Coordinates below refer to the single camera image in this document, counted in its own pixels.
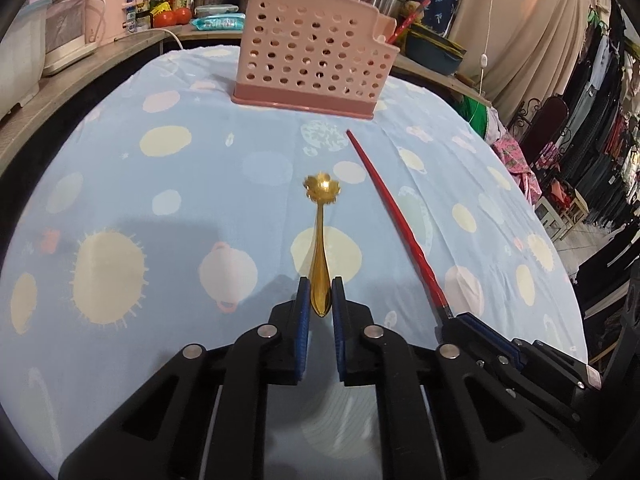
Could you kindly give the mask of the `blue dotted tablecloth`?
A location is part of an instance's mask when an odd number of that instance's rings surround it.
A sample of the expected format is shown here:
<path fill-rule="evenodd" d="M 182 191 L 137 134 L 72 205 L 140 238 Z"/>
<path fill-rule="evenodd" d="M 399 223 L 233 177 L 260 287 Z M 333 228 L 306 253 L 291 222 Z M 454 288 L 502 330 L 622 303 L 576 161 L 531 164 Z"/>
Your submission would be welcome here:
<path fill-rule="evenodd" d="M 582 316 L 552 241 L 492 149 L 436 94 L 389 79 L 370 120 L 233 103 L 234 47 L 146 64 L 66 129 L 1 270 L 1 404 L 44 470 L 186 344 L 231 344 L 307 274 L 316 208 L 348 299 L 410 344 L 437 321 L 373 162 L 454 313 L 577 359 Z"/>

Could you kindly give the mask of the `beige hanging cloth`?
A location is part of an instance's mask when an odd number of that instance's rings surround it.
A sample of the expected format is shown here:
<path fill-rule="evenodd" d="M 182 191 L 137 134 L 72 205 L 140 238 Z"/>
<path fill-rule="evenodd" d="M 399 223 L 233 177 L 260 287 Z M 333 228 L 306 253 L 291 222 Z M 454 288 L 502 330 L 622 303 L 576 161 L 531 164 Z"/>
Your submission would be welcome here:
<path fill-rule="evenodd" d="M 589 12 L 611 8 L 612 0 L 460 0 L 449 39 L 466 49 L 459 72 L 507 122 L 521 102 L 564 92 Z"/>

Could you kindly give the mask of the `red tomato left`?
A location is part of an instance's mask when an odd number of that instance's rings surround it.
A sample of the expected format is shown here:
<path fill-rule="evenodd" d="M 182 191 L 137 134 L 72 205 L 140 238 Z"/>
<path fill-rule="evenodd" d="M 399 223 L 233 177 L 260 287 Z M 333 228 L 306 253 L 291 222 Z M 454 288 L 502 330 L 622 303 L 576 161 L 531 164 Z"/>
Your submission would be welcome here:
<path fill-rule="evenodd" d="M 165 10 L 153 15 L 154 28 L 166 28 L 177 24 L 176 14 L 171 10 Z"/>

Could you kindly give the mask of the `red tomato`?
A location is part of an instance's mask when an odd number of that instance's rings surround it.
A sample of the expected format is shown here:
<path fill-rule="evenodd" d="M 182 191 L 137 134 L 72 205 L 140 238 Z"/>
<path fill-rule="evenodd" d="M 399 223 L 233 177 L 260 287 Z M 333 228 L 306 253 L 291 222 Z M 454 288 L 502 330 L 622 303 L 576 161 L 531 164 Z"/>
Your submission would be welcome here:
<path fill-rule="evenodd" d="M 187 6 L 175 9 L 174 15 L 178 25 L 187 25 L 192 20 L 192 11 Z"/>
<path fill-rule="evenodd" d="M 177 24 L 176 14 L 171 10 L 165 10 L 153 15 L 154 28 L 166 28 Z"/>

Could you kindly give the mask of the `bright red chopstick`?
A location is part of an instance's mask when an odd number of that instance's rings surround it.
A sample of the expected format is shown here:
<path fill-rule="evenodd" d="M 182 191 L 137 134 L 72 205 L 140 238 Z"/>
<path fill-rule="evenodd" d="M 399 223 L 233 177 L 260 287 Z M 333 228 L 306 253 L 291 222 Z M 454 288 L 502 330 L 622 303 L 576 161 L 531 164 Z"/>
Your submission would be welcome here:
<path fill-rule="evenodd" d="M 378 192 L 378 196 L 380 196 L 380 199 L 390 215 L 402 242 L 408 250 L 411 260 L 416 267 L 416 272 L 420 275 L 427 295 L 430 297 L 435 315 L 438 317 L 440 322 L 449 320 L 452 318 L 452 311 L 450 309 L 449 302 L 445 293 L 442 291 L 442 288 L 439 286 L 436 275 L 432 267 L 428 264 L 424 251 L 416 240 L 408 221 L 401 212 L 392 193 L 388 190 L 386 184 L 378 173 L 378 170 L 376 170 L 375 166 L 370 161 L 369 156 L 356 139 L 356 136 L 354 136 L 350 130 L 346 130 L 346 136 L 359 156 L 364 168 L 366 168 L 376 192 Z"/>

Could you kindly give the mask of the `dark teal bowl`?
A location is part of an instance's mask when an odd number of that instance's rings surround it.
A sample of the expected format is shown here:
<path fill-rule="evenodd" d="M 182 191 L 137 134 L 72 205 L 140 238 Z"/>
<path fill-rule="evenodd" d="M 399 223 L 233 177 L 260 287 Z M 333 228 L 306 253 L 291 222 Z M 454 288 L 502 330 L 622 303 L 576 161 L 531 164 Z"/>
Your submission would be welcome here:
<path fill-rule="evenodd" d="M 406 57 L 444 76 L 457 73 L 466 50 L 420 23 L 413 23 L 407 32 Z"/>

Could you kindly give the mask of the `dark red chopstick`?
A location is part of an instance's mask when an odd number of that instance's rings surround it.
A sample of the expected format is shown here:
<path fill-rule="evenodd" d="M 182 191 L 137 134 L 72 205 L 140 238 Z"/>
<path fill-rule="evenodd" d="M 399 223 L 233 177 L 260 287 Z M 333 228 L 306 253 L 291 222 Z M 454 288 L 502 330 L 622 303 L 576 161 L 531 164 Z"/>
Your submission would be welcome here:
<path fill-rule="evenodd" d="M 407 29 L 410 25 L 419 17 L 419 15 L 423 12 L 423 10 L 431 3 L 431 0 L 423 0 L 421 1 L 412 12 L 406 17 L 405 21 L 403 21 L 395 30 L 392 36 L 387 39 L 388 44 L 393 44 L 397 38 Z"/>

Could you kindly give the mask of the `white dish rack bin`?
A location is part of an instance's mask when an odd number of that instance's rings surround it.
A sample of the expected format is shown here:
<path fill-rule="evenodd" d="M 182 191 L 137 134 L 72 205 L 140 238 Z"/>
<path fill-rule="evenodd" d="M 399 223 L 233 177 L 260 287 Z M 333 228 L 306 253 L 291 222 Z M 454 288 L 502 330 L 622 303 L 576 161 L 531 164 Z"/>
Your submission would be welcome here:
<path fill-rule="evenodd" d="M 46 19 L 50 0 L 23 6 L 1 41 L 0 116 L 24 106 L 39 91 L 46 57 Z"/>

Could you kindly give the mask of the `blue wet wipes pack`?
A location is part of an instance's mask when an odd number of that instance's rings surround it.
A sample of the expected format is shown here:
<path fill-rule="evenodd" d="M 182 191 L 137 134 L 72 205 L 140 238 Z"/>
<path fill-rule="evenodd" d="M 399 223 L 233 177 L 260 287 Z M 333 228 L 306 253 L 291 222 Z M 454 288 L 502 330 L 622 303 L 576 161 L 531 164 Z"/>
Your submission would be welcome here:
<path fill-rule="evenodd" d="M 244 13 L 225 13 L 194 18 L 191 25 L 199 32 L 242 32 Z"/>

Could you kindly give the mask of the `pink perforated utensil holder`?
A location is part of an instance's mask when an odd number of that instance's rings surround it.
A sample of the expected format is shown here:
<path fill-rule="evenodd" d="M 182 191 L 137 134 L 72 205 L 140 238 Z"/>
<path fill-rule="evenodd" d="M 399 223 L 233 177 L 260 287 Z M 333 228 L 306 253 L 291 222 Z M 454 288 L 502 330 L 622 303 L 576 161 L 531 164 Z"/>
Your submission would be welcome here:
<path fill-rule="evenodd" d="M 370 119 L 395 30 L 358 0 L 248 0 L 232 101 Z"/>

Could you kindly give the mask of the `white small appliance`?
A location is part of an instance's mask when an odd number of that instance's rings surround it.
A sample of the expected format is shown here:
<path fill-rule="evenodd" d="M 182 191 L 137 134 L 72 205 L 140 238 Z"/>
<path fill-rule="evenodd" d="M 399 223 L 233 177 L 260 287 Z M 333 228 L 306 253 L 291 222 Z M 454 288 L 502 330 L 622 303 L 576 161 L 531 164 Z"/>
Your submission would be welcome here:
<path fill-rule="evenodd" d="M 86 0 L 51 0 L 46 18 L 43 77 L 56 75 L 92 55 L 96 44 L 86 39 Z"/>

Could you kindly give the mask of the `glass food container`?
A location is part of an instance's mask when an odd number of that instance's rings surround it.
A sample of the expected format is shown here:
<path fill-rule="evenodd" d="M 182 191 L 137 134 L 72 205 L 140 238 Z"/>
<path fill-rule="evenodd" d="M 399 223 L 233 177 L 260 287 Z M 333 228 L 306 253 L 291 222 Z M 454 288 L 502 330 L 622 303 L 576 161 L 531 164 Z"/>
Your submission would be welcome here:
<path fill-rule="evenodd" d="M 207 18 L 212 15 L 238 13 L 239 7 L 234 4 L 209 4 L 208 6 L 197 6 L 194 9 L 196 18 Z"/>

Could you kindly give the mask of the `pink kettle appliance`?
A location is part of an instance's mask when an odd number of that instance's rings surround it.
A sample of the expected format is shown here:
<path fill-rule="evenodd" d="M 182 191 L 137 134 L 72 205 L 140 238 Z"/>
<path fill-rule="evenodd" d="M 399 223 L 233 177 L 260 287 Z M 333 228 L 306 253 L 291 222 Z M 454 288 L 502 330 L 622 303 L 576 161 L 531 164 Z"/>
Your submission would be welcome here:
<path fill-rule="evenodd" d="M 137 29 L 137 6 L 143 0 L 85 0 L 85 33 L 98 47 L 133 34 Z"/>

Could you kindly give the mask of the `gold flower spoon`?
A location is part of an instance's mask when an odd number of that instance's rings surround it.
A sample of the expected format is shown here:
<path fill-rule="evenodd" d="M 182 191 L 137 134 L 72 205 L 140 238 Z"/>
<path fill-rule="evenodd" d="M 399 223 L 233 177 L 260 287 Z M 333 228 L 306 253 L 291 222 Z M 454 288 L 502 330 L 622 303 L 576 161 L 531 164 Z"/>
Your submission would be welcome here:
<path fill-rule="evenodd" d="M 326 172 L 308 176 L 304 180 L 306 196 L 316 205 L 314 219 L 314 246 L 309 271 L 310 302 L 314 313 L 320 318 L 331 310 L 331 279 L 324 248 L 324 207 L 336 202 L 341 192 L 340 184 Z"/>

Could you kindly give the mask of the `red tomato right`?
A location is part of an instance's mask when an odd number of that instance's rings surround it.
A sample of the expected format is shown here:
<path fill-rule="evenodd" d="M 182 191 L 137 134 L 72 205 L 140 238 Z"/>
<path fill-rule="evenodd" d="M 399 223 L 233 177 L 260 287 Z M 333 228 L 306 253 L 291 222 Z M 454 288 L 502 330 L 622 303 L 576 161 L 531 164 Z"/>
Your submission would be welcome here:
<path fill-rule="evenodd" d="M 178 25 L 187 25 L 192 20 L 192 11 L 187 6 L 175 9 L 174 15 Z"/>

